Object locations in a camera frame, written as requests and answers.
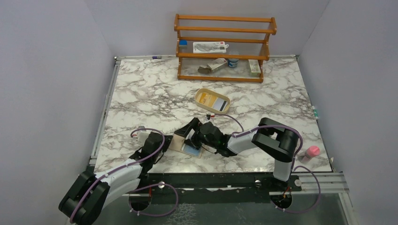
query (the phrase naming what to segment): white marble surface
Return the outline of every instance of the white marble surface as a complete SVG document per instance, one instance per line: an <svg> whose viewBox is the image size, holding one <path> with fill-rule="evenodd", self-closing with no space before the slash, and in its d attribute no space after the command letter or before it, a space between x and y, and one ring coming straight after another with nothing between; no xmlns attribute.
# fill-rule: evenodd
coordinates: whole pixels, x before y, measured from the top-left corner
<svg viewBox="0 0 398 225"><path fill-rule="evenodd" d="M321 155L306 166L312 171L331 171L295 59L264 62L262 84L179 81L177 67L177 58L121 62L95 165L96 172L119 165L141 146L130 138L130 132L139 125L159 129L169 135L193 117L205 122L208 111L197 107L193 99L200 88L228 96L231 99L228 114L238 119L245 129L256 126L262 117L297 129L304 138L304 150L311 145L321 149ZM212 122L223 133L239 131L239 126L227 117L215 117ZM201 158L195 158L168 150L150 172L271 172L273 169L273 158L260 149L246 150L229 158L207 151Z"/></svg>

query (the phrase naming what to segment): wall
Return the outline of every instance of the wall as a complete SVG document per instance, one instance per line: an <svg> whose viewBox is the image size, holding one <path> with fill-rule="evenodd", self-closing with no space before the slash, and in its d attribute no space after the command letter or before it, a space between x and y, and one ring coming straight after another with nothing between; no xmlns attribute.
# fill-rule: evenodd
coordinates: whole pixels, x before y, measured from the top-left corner
<svg viewBox="0 0 398 225"><path fill-rule="evenodd" d="M81 0L1 1L0 31L1 224L64 224L113 55Z"/></svg>
<svg viewBox="0 0 398 225"><path fill-rule="evenodd" d="M396 0L330 0L299 58L360 224L397 224Z"/></svg>
<svg viewBox="0 0 398 225"><path fill-rule="evenodd" d="M328 0L85 0L117 56L175 54L176 13L275 17L271 55L300 54Z"/></svg>

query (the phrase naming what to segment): marble table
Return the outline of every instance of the marble table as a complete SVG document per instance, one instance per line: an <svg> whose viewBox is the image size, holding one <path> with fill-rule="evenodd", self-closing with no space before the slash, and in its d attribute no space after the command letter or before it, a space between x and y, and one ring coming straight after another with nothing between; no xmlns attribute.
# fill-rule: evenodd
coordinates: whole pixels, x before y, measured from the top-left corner
<svg viewBox="0 0 398 225"><path fill-rule="evenodd" d="M131 131L140 125L170 135L193 117L205 122L209 112L194 103L194 95L200 88L228 96L231 99L228 114L240 121L245 129L253 128L263 117L295 128L304 138L304 150L311 145L321 149L321 154L305 166L312 171L331 171L295 58L264 62L264 82L261 84L177 80L177 68L178 58L174 57L121 61L96 172L119 165L141 146L130 138ZM215 117L212 122L223 133L240 130L233 120L224 116ZM168 150L150 173L272 172L273 169L274 159L260 149L226 158L207 151L201 158L196 158Z"/></svg>

